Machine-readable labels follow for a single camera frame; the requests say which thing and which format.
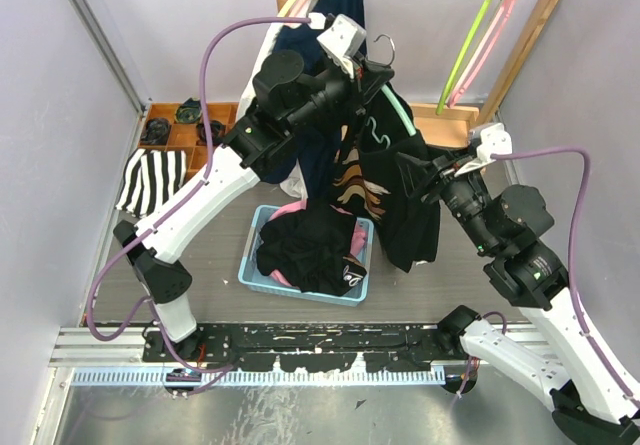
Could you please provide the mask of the mint green hanger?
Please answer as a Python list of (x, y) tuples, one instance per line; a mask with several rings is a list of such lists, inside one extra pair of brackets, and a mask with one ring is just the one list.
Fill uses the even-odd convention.
[[(386, 38), (389, 41), (389, 44), (390, 44), (390, 47), (391, 47), (391, 52), (392, 52), (392, 57), (391, 57), (391, 60), (390, 60), (389, 64), (392, 64), (394, 62), (395, 56), (396, 56), (396, 48), (395, 48), (394, 41), (389, 35), (382, 33), (382, 34), (378, 35), (374, 39), (374, 42), (378, 42), (382, 37)], [(408, 113), (406, 112), (406, 110), (404, 109), (402, 104), (400, 103), (399, 99), (396, 97), (395, 93), (391, 90), (391, 88), (387, 84), (385, 84), (381, 88), (381, 93), (386, 98), (386, 100), (389, 102), (389, 104), (391, 105), (393, 110), (396, 112), (396, 114), (397, 114), (398, 118), (400, 119), (402, 125), (404, 126), (408, 136), (409, 137), (415, 136), (416, 133), (417, 133), (417, 130), (416, 130), (415, 125), (413, 124), (413, 120), (409, 117)], [(383, 145), (386, 149), (388, 149), (391, 146), (391, 140), (390, 140), (388, 135), (386, 135), (386, 134), (378, 135), (377, 134), (377, 132), (376, 132), (377, 122), (373, 117), (370, 117), (367, 120), (366, 126), (369, 128), (371, 137), (374, 139), (374, 141), (377, 144)]]

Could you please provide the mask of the lime green hanger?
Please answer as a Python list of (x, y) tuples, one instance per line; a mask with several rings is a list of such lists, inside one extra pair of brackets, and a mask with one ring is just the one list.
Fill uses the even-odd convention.
[(450, 74), (446, 80), (446, 83), (441, 92), (440, 98), (436, 105), (436, 114), (440, 115), (445, 108), (449, 108), (446, 105), (446, 96), (452, 90), (452, 86), (457, 81), (458, 75), (464, 70), (466, 64), (470, 60), (474, 53), (478, 43), (484, 35), (488, 25), (490, 24), (496, 9), (500, 4), (500, 0), (492, 0), (490, 5), (487, 5), (485, 0), (483, 1), (479, 11), (477, 12), (470, 30), (468, 31), (460, 51), (455, 59), (454, 65), (450, 71)]

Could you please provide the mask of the pink plastic hanger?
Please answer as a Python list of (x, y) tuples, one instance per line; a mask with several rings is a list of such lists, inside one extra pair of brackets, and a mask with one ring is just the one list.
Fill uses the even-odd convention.
[[(492, 0), (485, 0), (490, 5)], [(500, 0), (500, 4), (488, 25), (484, 35), (478, 43), (473, 55), (466, 64), (464, 70), (458, 75), (452, 90), (446, 96), (446, 105), (449, 108), (455, 106), (467, 92), (480, 70), (483, 68), (502, 31), (511, 17), (516, 0)]]

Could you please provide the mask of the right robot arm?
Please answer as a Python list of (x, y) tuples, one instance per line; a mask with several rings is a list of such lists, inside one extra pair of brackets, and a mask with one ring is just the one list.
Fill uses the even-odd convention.
[(512, 185), (491, 197), (468, 152), (432, 161), (396, 158), (406, 195), (442, 202), (481, 257), (490, 284), (544, 337), (545, 358), (514, 341), (474, 310), (460, 305), (437, 325), (442, 353), (487, 362), (518, 383), (551, 413), (576, 444), (634, 444), (639, 439), (639, 384), (598, 344), (577, 287), (541, 237), (554, 224), (539, 190)]

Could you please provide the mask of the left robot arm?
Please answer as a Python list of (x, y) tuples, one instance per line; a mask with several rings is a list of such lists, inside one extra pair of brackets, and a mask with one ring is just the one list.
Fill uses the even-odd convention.
[(180, 257), (191, 240), (227, 205), (291, 157), (303, 132), (332, 134), (363, 113), (365, 105), (390, 81), (393, 69), (361, 53), (325, 58), (311, 76), (292, 50), (270, 54), (252, 80), (255, 102), (207, 164), (156, 214), (137, 224), (120, 222), (120, 242), (136, 277), (151, 297), (166, 333), (165, 350), (178, 361), (200, 349), (196, 319), (187, 291), (192, 276)]

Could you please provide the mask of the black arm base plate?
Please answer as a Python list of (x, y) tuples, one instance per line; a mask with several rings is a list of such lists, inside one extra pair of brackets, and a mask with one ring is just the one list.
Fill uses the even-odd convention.
[(433, 365), (477, 367), (461, 348), (445, 349), (431, 325), (402, 323), (205, 323), (174, 345), (178, 356), (207, 370), (308, 373), (429, 371)]

